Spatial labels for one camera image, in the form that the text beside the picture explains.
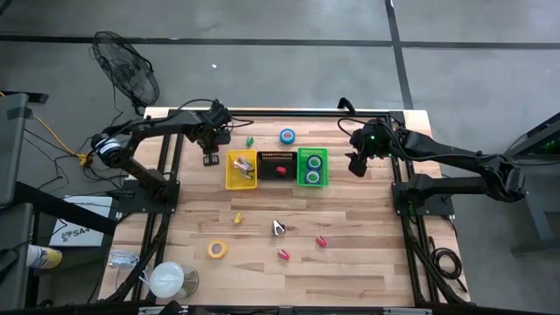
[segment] yellow basket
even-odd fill
[[[234,167],[234,161],[242,157],[253,165],[252,179],[244,178],[242,173]],[[256,150],[231,150],[227,152],[226,189],[246,190],[256,188]]]

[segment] red object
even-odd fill
[[[278,257],[285,260],[290,260],[290,255],[288,255],[288,253],[286,253],[286,251],[283,249],[278,250]]]
[[[288,170],[286,170],[286,168],[283,166],[277,166],[276,171],[282,175],[286,175],[288,173]]]
[[[323,236],[317,236],[317,238],[315,238],[315,242],[320,246],[320,247],[325,247],[326,246],[326,241],[323,238]]]

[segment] blue tape roll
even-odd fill
[[[283,144],[293,144],[296,141],[296,133],[292,129],[280,131],[280,142]]]
[[[305,183],[316,185],[321,181],[321,176],[316,171],[308,171],[305,175]]]
[[[307,158],[307,168],[312,171],[318,171],[323,167],[323,159],[318,155],[312,155]]]

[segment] yellow tape roll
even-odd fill
[[[222,258],[228,252],[228,245],[222,240],[216,240],[208,244],[208,255],[212,258]]]

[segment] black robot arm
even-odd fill
[[[481,151],[444,145],[412,130],[393,130],[386,122],[376,119],[355,130],[350,144],[357,152],[346,154],[351,158],[348,169],[359,177],[366,173],[368,158],[391,155],[405,161],[436,161],[480,174],[480,177],[471,178],[431,178],[415,174],[401,195],[418,207],[434,194],[486,194],[505,202],[525,196],[525,176],[509,158],[500,154],[484,155]]]
[[[214,101],[206,112],[184,110],[166,118],[146,118],[136,122],[107,127],[93,136],[92,149],[108,167],[120,168],[134,176],[155,200],[165,200],[168,193],[167,181],[158,170],[149,170],[134,159],[140,142],[148,137],[164,135],[185,135],[192,143],[202,148],[206,155],[205,165],[218,164],[218,145],[229,144],[230,134],[226,128],[231,122],[228,109],[219,101]],[[130,135],[129,141],[122,146],[115,139],[117,135]]]

